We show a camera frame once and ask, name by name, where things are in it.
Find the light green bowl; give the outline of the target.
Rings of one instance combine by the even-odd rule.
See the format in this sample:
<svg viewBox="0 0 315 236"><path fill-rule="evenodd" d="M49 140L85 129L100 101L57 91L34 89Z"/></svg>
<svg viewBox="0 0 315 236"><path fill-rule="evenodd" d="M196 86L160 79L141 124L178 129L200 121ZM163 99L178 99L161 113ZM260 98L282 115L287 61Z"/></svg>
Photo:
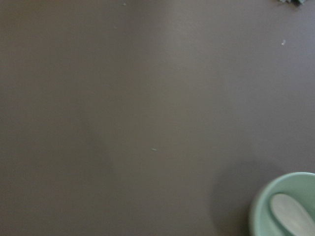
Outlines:
<svg viewBox="0 0 315 236"><path fill-rule="evenodd" d="M315 175L294 172L266 184L249 212L251 236L313 236Z"/></svg>

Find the white plastic spoon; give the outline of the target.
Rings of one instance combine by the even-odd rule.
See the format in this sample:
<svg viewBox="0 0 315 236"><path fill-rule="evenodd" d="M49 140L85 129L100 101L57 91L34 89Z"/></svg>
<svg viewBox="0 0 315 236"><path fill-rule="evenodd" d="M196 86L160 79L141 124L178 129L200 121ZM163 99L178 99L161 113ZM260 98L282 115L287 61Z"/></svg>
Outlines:
<svg viewBox="0 0 315 236"><path fill-rule="evenodd" d="M293 236L314 236L315 222L305 208L286 194L275 194L270 200L274 217Z"/></svg>

